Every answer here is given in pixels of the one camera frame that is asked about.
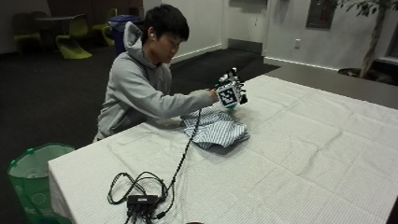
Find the chair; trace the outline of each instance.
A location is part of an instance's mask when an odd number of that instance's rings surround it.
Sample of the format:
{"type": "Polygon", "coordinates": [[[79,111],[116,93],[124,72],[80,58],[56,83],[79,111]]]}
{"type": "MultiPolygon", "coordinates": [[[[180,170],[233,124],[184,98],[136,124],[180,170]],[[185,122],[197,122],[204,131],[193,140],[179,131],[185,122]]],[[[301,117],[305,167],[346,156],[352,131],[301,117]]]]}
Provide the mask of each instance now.
{"type": "Polygon", "coordinates": [[[108,13],[107,13],[107,18],[106,18],[106,21],[103,24],[96,24],[94,27],[92,27],[92,31],[94,33],[102,33],[102,36],[104,38],[104,42],[108,46],[114,46],[115,45],[115,41],[110,38],[111,36],[111,26],[108,25],[108,20],[112,18],[112,17],[116,17],[118,16],[118,9],[116,8],[111,8],[108,10],[108,13]]]}
{"type": "Polygon", "coordinates": [[[19,13],[12,17],[14,42],[20,54],[24,54],[24,45],[34,40],[39,43],[40,49],[44,50],[39,29],[35,20],[28,13],[19,13]]]}
{"type": "Polygon", "coordinates": [[[58,35],[56,43],[66,59],[84,59],[92,56],[79,45],[78,40],[87,37],[86,15],[74,17],[70,23],[70,34],[58,35]]]}

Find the person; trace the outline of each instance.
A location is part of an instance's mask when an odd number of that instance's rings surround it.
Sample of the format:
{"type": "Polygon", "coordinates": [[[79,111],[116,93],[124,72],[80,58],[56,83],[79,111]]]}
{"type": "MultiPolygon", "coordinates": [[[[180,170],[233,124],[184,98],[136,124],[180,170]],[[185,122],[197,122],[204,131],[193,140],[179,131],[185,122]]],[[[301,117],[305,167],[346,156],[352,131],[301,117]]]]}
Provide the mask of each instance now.
{"type": "Polygon", "coordinates": [[[143,32],[128,22],[124,30],[127,52],[116,58],[106,91],[96,140],[153,119],[189,114],[219,101],[211,90],[171,95],[168,64],[189,37],[180,10],[167,4],[148,10],[143,32]]]}

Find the black cable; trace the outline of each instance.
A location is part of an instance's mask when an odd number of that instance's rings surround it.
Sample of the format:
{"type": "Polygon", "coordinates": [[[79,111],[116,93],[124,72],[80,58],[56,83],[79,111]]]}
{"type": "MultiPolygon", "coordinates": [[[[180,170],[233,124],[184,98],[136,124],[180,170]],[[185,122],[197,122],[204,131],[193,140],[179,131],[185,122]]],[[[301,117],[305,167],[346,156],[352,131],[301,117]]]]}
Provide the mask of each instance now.
{"type": "Polygon", "coordinates": [[[139,191],[143,195],[147,195],[147,192],[145,192],[145,189],[144,187],[139,184],[140,181],[145,180],[145,179],[155,179],[156,181],[159,181],[160,185],[161,185],[161,196],[159,197],[157,201],[155,202],[155,204],[152,205],[148,205],[145,207],[145,209],[143,209],[140,207],[140,205],[138,207],[132,207],[128,205],[128,212],[127,212],[127,221],[124,224],[128,223],[130,219],[132,218],[132,216],[135,216],[134,218],[134,223],[136,223],[138,221],[138,218],[142,217],[143,220],[145,221],[147,224],[152,224],[152,219],[161,219],[165,214],[169,212],[169,210],[172,209],[172,206],[175,204],[175,198],[176,198],[176,190],[175,190],[175,186],[176,186],[176,177],[177,177],[177,174],[180,172],[180,169],[181,169],[181,166],[184,164],[184,161],[185,161],[185,157],[187,157],[187,152],[188,152],[188,148],[189,148],[189,145],[195,139],[195,136],[197,134],[197,131],[199,131],[199,127],[200,127],[200,115],[201,115],[201,110],[199,111],[199,119],[197,119],[197,124],[196,124],[196,129],[191,135],[191,138],[189,138],[189,141],[188,141],[188,144],[187,144],[187,147],[185,147],[185,150],[184,150],[184,154],[183,154],[183,157],[181,157],[181,160],[180,160],[180,164],[179,164],[179,167],[177,167],[177,171],[175,172],[175,175],[173,175],[173,179],[172,179],[172,182],[169,184],[169,186],[167,187],[163,180],[155,175],[152,174],[151,172],[143,172],[140,173],[140,175],[138,176],[136,179],[134,179],[134,177],[128,174],[128,173],[119,173],[115,178],[114,178],[114,181],[112,181],[112,184],[111,184],[111,189],[110,189],[110,192],[108,192],[108,196],[107,196],[107,199],[108,199],[108,202],[111,204],[120,204],[123,202],[127,201],[127,197],[131,195],[131,192],[134,191],[134,189],[136,189],[136,191],[139,191]],[[119,179],[123,177],[123,176],[127,176],[127,178],[130,179],[130,181],[132,182],[132,186],[130,187],[128,191],[126,192],[124,196],[122,197],[120,200],[115,201],[114,199],[114,196],[112,196],[112,190],[114,190],[114,187],[119,181],[119,179]],[[165,211],[160,212],[155,217],[153,217],[153,212],[156,210],[156,208],[159,207],[159,205],[165,202],[165,199],[168,197],[168,194],[169,194],[169,190],[172,188],[172,193],[173,193],[173,198],[172,198],[172,203],[169,204],[168,208],[165,211]]]}

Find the striped cloth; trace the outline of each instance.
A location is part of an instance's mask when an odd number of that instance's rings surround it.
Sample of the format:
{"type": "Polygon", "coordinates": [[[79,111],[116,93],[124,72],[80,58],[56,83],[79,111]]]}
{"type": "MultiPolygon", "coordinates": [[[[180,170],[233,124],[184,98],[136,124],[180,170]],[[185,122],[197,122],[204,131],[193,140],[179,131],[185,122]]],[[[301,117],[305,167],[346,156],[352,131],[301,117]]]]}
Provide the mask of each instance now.
{"type": "Polygon", "coordinates": [[[245,141],[251,135],[248,127],[243,123],[235,122],[232,117],[213,106],[205,107],[200,112],[181,116],[185,126],[185,133],[191,137],[195,130],[200,115],[199,131],[193,138],[193,142],[207,149],[212,145],[224,147],[245,141]]]}

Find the blue object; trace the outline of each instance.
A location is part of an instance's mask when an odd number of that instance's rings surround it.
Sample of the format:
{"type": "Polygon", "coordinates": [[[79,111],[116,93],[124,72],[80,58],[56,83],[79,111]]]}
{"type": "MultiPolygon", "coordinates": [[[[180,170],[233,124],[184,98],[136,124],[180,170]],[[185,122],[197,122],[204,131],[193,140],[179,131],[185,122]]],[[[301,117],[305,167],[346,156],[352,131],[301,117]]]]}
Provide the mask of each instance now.
{"type": "Polygon", "coordinates": [[[142,24],[143,19],[139,16],[120,15],[110,19],[108,24],[112,27],[112,36],[115,40],[116,54],[120,55],[126,52],[124,47],[124,27],[128,22],[142,24]]]}

